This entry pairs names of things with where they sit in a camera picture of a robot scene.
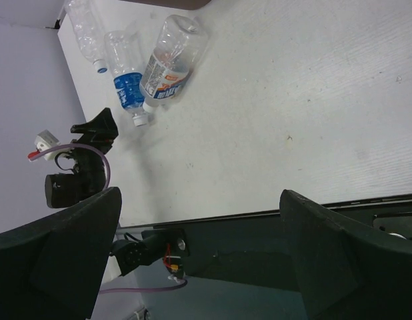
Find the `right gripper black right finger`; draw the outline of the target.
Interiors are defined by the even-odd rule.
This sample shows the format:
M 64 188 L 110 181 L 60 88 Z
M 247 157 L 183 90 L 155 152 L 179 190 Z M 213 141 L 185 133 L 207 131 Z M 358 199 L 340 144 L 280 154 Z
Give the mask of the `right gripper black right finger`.
M 412 211 L 360 222 L 291 190 L 279 206 L 308 318 L 412 319 Z

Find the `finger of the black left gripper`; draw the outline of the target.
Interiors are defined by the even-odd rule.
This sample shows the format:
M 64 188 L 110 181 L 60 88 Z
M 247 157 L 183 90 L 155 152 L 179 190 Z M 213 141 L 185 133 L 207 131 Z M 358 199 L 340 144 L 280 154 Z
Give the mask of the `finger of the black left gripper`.
M 119 132 L 110 108 L 104 108 L 92 120 L 73 125 L 70 133 L 80 134 L 72 143 L 82 143 L 92 147 L 111 147 Z

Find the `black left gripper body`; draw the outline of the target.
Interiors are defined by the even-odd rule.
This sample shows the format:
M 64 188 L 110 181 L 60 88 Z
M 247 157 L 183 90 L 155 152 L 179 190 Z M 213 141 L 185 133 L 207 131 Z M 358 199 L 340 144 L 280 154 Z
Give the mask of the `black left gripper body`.
M 63 173 L 46 176 L 45 198 L 48 207 L 67 208 L 103 190 L 107 180 L 105 165 L 96 152 L 72 148 L 54 151 L 52 155 L 56 165 L 60 157 L 74 161 L 74 165 Z

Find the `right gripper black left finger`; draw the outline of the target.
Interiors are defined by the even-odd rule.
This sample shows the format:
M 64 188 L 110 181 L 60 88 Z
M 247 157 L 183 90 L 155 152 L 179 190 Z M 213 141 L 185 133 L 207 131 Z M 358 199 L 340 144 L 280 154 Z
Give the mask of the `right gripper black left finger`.
M 90 318 L 121 205 L 110 187 L 0 233 L 0 319 Z

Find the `clear bottle orange blue label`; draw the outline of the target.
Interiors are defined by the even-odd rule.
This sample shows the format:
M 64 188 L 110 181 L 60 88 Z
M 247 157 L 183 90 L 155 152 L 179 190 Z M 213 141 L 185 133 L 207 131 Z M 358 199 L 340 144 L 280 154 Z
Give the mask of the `clear bottle orange blue label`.
M 207 32 L 196 20 L 180 15 L 166 18 L 139 85 L 147 113 L 178 96 L 207 42 Z

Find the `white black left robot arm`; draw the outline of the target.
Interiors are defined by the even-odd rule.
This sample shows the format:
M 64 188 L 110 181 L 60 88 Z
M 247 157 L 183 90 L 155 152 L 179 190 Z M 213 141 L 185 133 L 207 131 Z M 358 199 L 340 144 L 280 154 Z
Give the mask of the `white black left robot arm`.
M 111 180 L 111 167 L 105 155 L 119 135 L 111 110 L 104 108 L 89 122 L 73 125 L 70 132 L 80 137 L 64 145 L 48 130 L 39 133 L 35 140 L 44 159 L 57 163 L 64 157 L 74 162 L 71 168 L 45 178 L 46 202 L 52 209 L 75 205 L 107 188 Z M 141 239 L 124 233 L 111 249 L 121 275 L 161 260 L 178 279 L 183 278 L 181 259 L 187 254 L 183 233 L 178 229 L 144 231 Z

